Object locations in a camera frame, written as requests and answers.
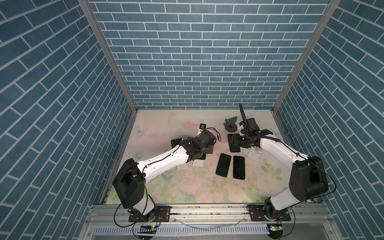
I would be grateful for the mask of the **white phone stand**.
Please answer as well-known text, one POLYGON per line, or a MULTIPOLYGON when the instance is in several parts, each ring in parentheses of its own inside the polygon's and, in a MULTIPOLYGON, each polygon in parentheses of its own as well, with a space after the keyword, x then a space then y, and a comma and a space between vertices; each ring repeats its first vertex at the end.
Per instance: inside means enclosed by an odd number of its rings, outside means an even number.
POLYGON ((249 154, 248 154, 248 158, 250 158, 251 160, 257 162, 260 159, 262 153, 263 153, 263 149, 262 148, 252 147, 250 149, 249 154))
POLYGON ((193 166, 194 167, 203 167, 204 166, 204 160, 194 160, 193 161, 193 166))
POLYGON ((181 165, 177 166, 177 170, 178 171, 183 171, 183 170, 186 170, 187 168, 188 168, 188 164, 187 163, 181 164, 181 165))

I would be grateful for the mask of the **purple case phone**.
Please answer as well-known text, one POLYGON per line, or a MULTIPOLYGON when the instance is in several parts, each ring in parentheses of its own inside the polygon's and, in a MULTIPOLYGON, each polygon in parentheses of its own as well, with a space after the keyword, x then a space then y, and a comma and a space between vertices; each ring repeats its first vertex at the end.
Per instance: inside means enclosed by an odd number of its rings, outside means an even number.
POLYGON ((231 153, 240 153, 241 148, 235 145, 235 134, 227 134, 229 150, 231 153))

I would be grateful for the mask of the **round black phone stand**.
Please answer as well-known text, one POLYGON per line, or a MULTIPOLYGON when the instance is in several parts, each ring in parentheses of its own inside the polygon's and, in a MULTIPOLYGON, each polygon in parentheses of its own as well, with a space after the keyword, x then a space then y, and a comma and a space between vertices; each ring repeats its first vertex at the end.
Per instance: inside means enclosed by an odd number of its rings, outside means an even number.
POLYGON ((237 124, 236 124, 237 119, 238 119, 238 117, 233 117, 233 118, 225 119, 224 127, 225 127, 225 130, 227 132, 235 133, 238 130, 238 127, 237 127, 237 124))

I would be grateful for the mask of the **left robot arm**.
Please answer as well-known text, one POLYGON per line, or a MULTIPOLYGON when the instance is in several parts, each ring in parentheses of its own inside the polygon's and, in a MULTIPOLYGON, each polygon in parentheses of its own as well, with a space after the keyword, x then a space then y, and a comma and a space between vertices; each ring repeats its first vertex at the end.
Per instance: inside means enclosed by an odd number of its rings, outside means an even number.
POLYGON ((209 154, 216 142, 214 134, 201 130, 196 137, 181 139, 174 148, 154 158, 139 162, 126 160, 113 180, 121 206, 144 216, 150 215, 156 205, 149 197, 146 183, 172 168, 209 154))

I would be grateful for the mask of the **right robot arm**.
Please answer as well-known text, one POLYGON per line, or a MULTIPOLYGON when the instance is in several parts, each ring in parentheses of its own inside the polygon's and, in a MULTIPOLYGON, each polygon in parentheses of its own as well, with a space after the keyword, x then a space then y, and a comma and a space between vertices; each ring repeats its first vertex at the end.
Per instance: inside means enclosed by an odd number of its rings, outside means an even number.
POLYGON ((316 156, 301 154, 277 139, 269 130, 261 130, 256 120, 247 119, 239 123, 239 133, 232 137, 231 144, 250 149, 248 157, 254 161, 267 154, 288 167, 288 186, 265 200, 264 215, 269 220, 280 217, 289 207, 318 198, 329 190, 327 174, 322 160, 316 156))

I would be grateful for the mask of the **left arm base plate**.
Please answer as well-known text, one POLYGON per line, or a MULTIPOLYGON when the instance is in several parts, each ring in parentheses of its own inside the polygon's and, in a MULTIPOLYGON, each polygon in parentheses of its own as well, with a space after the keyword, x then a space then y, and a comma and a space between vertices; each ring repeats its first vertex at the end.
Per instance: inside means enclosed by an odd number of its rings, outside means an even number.
POLYGON ((171 214, 170 206, 157 206, 154 207, 149 213, 146 215, 141 214, 140 211, 136 209, 132 209, 130 211, 129 222, 169 222, 171 214))

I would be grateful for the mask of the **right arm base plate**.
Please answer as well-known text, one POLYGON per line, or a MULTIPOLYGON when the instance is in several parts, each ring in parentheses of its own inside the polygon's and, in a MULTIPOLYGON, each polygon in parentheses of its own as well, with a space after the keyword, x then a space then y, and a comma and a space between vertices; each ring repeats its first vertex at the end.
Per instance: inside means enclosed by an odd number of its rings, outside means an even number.
POLYGON ((282 221, 289 222, 291 221, 291 216, 288 212, 288 209, 276 210, 272 205, 247 205, 247 211, 250 214, 252 222, 262 222, 262 221, 282 221))

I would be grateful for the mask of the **aluminium mounting rail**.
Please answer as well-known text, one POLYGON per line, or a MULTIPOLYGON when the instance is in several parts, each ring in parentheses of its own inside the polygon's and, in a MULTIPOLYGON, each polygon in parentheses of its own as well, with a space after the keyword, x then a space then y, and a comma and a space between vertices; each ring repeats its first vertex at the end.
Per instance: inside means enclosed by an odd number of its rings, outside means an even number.
POLYGON ((299 204, 291 221, 252 222, 248 204, 167 205, 169 222, 129 222, 130 213, 116 205, 94 205, 81 240, 339 240, 324 204, 299 204))

